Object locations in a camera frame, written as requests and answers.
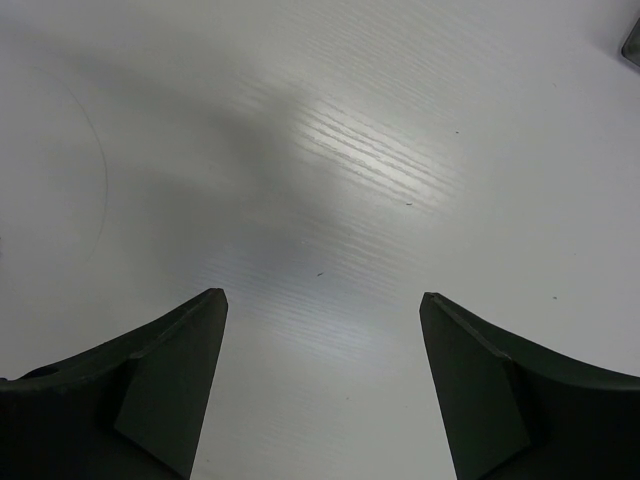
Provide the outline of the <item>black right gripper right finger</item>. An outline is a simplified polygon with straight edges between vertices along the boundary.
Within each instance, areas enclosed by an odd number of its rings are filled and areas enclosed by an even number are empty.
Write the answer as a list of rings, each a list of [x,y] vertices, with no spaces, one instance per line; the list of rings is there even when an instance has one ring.
[[[501,329],[438,293],[420,321],[459,479],[636,479],[639,380]]]

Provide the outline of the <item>smoky transparent plastic container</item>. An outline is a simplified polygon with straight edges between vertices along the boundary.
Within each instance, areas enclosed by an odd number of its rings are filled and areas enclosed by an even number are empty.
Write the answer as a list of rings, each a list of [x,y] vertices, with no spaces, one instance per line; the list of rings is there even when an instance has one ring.
[[[621,58],[632,65],[634,68],[640,68],[640,20],[637,19],[632,27],[629,28],[623,43],[620,47]]]

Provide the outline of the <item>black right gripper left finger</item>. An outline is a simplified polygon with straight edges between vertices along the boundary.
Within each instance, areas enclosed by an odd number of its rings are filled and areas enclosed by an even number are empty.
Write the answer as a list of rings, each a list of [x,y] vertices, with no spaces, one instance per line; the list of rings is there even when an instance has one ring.
[[[4,479],[187,479],[228,303],[208,289],[160,318],[1,382]]]

